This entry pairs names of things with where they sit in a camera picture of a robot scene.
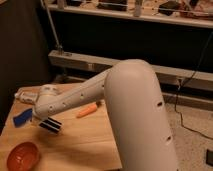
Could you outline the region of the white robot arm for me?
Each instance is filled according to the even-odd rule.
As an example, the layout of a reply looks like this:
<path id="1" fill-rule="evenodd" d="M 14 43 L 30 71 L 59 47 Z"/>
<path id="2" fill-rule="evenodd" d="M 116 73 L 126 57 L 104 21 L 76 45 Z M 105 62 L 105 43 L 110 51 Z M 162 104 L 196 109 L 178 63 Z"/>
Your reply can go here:
<path id="1" fill-rule="evenodd" d="M 120 61 L 61 94 L 51 85 L 42 86 L 33 117 L 43 121 L 101 99 L 122 171 L 180 171 L 160 84 L 152 66 L 143 60 Z"/>

